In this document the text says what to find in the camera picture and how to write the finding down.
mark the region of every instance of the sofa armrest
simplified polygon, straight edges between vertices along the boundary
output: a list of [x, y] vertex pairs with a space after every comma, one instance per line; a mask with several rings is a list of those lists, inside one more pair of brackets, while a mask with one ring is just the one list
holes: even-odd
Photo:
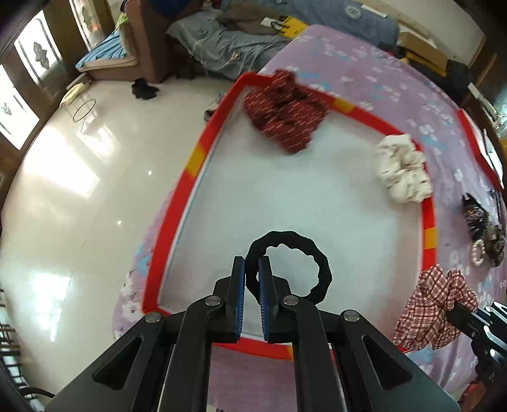
[[125, 12], [132, 25], [142, 75], [151, 83], [160, 83], [169, 74], [165, 32], [171, 19], [153, 10], [149, 0], [128, 0]]

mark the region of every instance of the tray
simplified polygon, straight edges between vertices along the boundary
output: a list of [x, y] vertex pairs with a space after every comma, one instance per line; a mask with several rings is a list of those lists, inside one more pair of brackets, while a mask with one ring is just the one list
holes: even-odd
[[[350, 103], [333, 110], [306, 150], [289, 156], [250, 123], [242, 106], [269, 77], [243, 75], [206, 126], [162, 223], [147, 276], [143, 311], [174, 313], [209, 295], [234, 256], [270, 230], [294, 230], [327, 255], [333, 282], [322, 310], [353, 308], [386, 336], [421, 269], [435, 263], [432, 198], [396, 204], [377, 181], [375, 145], [401, 132]], [[306, 295], [317, 266], [299, 251], [269, 249], [273, 274]], [[231, 349], [291, 359], [291, 346], [262, 341], [259, 305], [245, 293], [243, 333]]]

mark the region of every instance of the purple floral bedsheet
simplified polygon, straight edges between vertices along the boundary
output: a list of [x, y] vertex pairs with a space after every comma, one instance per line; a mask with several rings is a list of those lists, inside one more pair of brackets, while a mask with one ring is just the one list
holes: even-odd
[[[438, 263], [445, 271], [458, 268], [464, 272], [467, 284], [478, 293], [480, 307], [493, 300], [503, 301], [506, 263], [495, 269], [487, 264], [476, 268], [469, 260], [471, 242], [461, 215], [461, 195], [470, 192], [490, 212], [495, 223], [498, 217], [489, 193], [492, 185], [468, 146], [456, 114], [457, 105], [413, 68], [361, 40], [321, 25], [306, 29], [261, 73], [268, 75], [277, 68], [295, 72], [302, 84], [371, 111], [409, 133], [422, 146], [434, 186]], [[122, 288], [113, 317], [116, 338], [142, 317], [144, 280], [170, 197], [171, 194], [149, 228]], [[440, 350], [426, 347], [408, 356], [448, 392], [467, 384], [476, 375], [477, 359], [470, 348], [470, 339], [463, 335]], [[248, 382], [241, 383], [239, 376], [244, 377], [245, 371]], [[213, 349], [209, 403], [229, 411], [295, 410], [292, 371], [290, 362]], [[276, 391], [269, 391], [271, 381]]]

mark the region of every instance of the brown pillow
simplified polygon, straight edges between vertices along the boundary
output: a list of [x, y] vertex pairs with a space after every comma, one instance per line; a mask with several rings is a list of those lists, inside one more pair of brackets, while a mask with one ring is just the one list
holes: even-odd
[[132, 24], [129, 21], [122, 23], [118, 28], [118, 33], [120, 34], [120, 43], [123, 47], [123, 50], [131, 56], [136, 57], [137, 53], [135, 50], [134, 43], [134, 31], [132, 29]]

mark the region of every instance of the white board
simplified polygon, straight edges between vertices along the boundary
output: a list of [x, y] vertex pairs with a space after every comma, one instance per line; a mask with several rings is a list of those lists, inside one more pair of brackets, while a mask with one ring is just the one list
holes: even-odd
[[[229, 276], [234, 256], [271, 230], [294, 230], [328, 257], [333, 281], [322, 310], [353, 308], [386, 336], [412, 294], [421, 260], [421, 207], [391, 202], [375, 173], [378, 132], [329, 113], [310, 146], [288, 155], [261, 135], [241, 100], [229, 115], [182, 227], [159, 294], [185, 310]], [[268, 249], [273, 274], [296, 295], [317, 283], [312, 257]], [[245, 292], [243, 335], [262, 339], [259, 305]]]

